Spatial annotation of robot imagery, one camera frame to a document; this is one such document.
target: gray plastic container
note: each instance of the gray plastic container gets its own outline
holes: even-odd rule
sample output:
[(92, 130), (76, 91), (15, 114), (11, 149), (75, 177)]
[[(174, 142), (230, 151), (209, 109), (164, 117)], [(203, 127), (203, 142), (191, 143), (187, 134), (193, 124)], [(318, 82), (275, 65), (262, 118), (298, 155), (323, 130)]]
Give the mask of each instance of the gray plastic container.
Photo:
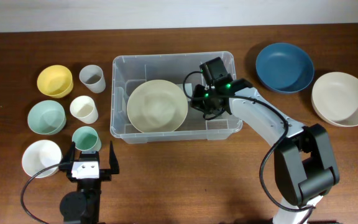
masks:
[[(216, 57), (222, 58), (227, 71), (236, 79), (234, 57), (230, 52), (116, 57), (112, 62), (111, 134), (126, 143), (138, 144), (192, 139), (220, 140), (240, 131), (242, 121), (233, 115), (224, 113), (214, 120), (205, 121), (203, 113), (191, 107), (183, 124), (172, 132), (141, 133), (128, 119), (126, 105), (129, 96), (139, 85), (150, 80), (181, 84), (187, 74), (200, 70), (200, 64)], [(194, 89), (197, 84), (204, 85), (204, 79), (201, 74), (194, 74), (187, 83), (191, 83)]]

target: brown tabletop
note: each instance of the brown tabletop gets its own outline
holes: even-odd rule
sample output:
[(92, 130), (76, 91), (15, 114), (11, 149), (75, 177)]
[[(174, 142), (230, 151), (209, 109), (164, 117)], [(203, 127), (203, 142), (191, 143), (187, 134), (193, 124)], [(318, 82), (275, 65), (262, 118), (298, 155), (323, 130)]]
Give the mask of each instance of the brown tabletop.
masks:
[[(106, 223), (245, 223), (270, 219), (277, 207), (259, 184), (259, 165), (268, 144), (248, 125), (223, 141), (173, 141), (127, 144), (109, 132), (112, 61), (118, 55), (177, 54), (227, 50), (235, 58), (237, 77), (250, 80), (262, 96), (290, 117), (322, 124), (331, 138), (341, 181), (323, 198), (311, 220), (358, 223), (358, 127), (338, 128), (322, 121), (311, 106), (311, 87), (281, 95), (262, 87), (255, 58), (273, 42), (289, 42), (314, 62), (316, 78), (330, 71), (358, 78), (358, 24), (253, 26), (199, 29), (98, 30), (0, 34), (0, 223), (35, 223), (20, 206), (20, 191), (29, 178), (21, 167), (26, 147), (40, 139), (55, 141), (66, 151), (74, 130), (84, 124), (69, 113), (77, 96), (92, 97), (99, 119), (101, 167), (108, 167), (112, 140), (121, 173), (102, 184), (100, 220)], [(41, 94), (37, 76), (48, 65), (67, 66), (74, 89), (57, 99), (67, 114), (58, 134), (43, 136), (27, 126), (27, 113), (51, 98)], [(90, 92), (78, 79), (81, 68), (99, 65), (107, 87)], [(265, 170), (267, 187), (277, 199), (273, 162)], [(61, 223), (59, 204), (76, 185), (65, 175), (37, 179), (25, 202), (39, 218)]]

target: bowl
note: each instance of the bowl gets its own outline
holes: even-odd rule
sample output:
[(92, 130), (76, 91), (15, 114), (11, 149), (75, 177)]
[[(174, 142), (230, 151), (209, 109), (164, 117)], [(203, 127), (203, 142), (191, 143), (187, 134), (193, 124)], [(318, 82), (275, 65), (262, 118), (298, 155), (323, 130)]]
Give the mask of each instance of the bowl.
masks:
[(62, 98), (73, 89), (73, 75), (63, 65), (52, 65), (44, 69), (37, 79), (40, 92), (52, 98)]
[[(63, 155), (59, 146), (53, 141), (40, 140), (31, 144), (23, 153), (22, 167), (24, 172), (33, 176), (39, 171), (58, 164)], [(36, 178), (49, 177), (58, 171), (58, 167), (51, 168), (38, 175)]]
[(41, 101), (31, 108), (27, 124), (37, 134), (56, 134), (66, 125), (65, 110), (56, 101)]
[(187, 111), (187, 97), (181, 88), (165, 80), (141, 84), (127, 104), (129, 121), (143, 133), (174, 131), (184, 122)]
[(340, 127), (358, 126), (356, 77), (342, 72), (323, 75), (313, 86), (311, 102), (318, 116), (329, 124)]
[(296, 93), (313, 81), (314, 67), (309, 55), (299, 47), (276, 43), (265, 47), (256, 60), (259, 80), (277, 93)]

